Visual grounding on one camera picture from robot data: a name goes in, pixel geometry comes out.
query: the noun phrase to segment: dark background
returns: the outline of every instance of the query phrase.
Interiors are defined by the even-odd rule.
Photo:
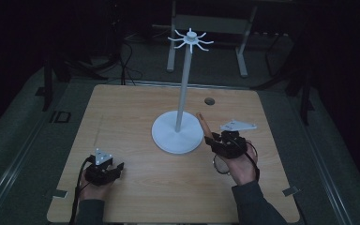
[[[98,43],[110,33],[105,19],[112,14],[101,6],[114,2],[119,10],[113,11],[116,19],[110,20],[121,20],[121,32],[126,32],[130,25],[148,37],[152,23],[170,24],[171,3],[166,0],[126,3],[0,0],[0,116],[25,81],[43,66],[46,51],[67,53],[87,61],[89,55],[105,49]],[[250,6],[250,2],[243,1],[228,4]],[[287,65],[291,68],[307,63],[311,68],[314,86],[360,172],[360,2],[323,5],[306,0],[259,5],[252,29],[290,34],[296,51],[289,56]],[[204,12],[237,16],[236,11],[226,11],[225,6],[219,9],[211,6],[211,11]]]

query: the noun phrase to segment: gray floor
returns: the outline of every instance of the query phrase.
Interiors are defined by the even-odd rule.
[[[129,75],[137,85],[180,83],[184,50],[176,55],[175,71],[168,73],[169,41],[157,37],[147,42],[137,36],[127,40],[132,47]],[[239,76],[233,46],[216,44],[205,46],[209,52],[195,51],[189,83],[248,89],[269,80],[264,53],[272,41],[259,35],[250,38],[245,53],[248,78]],[[280,67],[291,46],[283,37],[270,52],[273,70]],[[123,57],[129,54],[124,46]],[[142,73],[141,78],[135,70]],[[93,88],[98,83],[119,84],[120,72],[120,67],[103,72],[110,77],[107,82],[83,76],[74,76],[70,83],[56,82],[54,102],[47,112],[41,111],[43,99],[35,96],[43,84],[43,70],[25,84],[0,120],[0,180],[6,178],[0,186],[6,191],[0,195],[0,224],[49,223],[46,213],[52,192]],[[344,142],[317,91],[311,90],[315,111],[308,113],[306,127],[298,115],[300,97],[287,97],[286,84],[259,91],[259,96],[290,186],[301,189],[294,198],[307,223],[301,219],[296,224],[360,224],[360,176]],[[49,123],[53,111],[71,112],[69,123]]]

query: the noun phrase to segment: wooden handle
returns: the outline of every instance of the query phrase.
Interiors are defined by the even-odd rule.
[[[213,139],[212,131],[210,131],[209,126],[207,126],[206,120],[204,120],[203,115],[200,112],[196,113],[198,121],[200,121],[204,136]]]

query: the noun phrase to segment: table top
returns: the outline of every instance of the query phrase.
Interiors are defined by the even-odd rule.
[[[120,179],[106,201],[104,221],[128,223],[235,223],[238,221],[232,178],[213,168],[210,147],[174,155],[156,146],[151,136],[154,121],[176,111],[180,88],[97,85],[89,100],[57,189],[66,198],[53,198],[47,218],[70,219],[79,170],[95,149],[125,162]],[[213,98],[214,105],[204,103]],[[185,112],[201,112],[213,132],[231,120],[253,123],[257,129],[240,131],[259,153],[260,186],[267,201],[288,222],[299,220],[259,96],[254,91],[188,88]]]

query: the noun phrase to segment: gray sleeve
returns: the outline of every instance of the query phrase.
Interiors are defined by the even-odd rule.
[[[232,187],[232,194],[236,201],[241,225],[287,224],[282,215],[264,198],[257,181]]]
[[[104,216],[104,201],[83,200],[79,203],[77,225],[102,225]]]

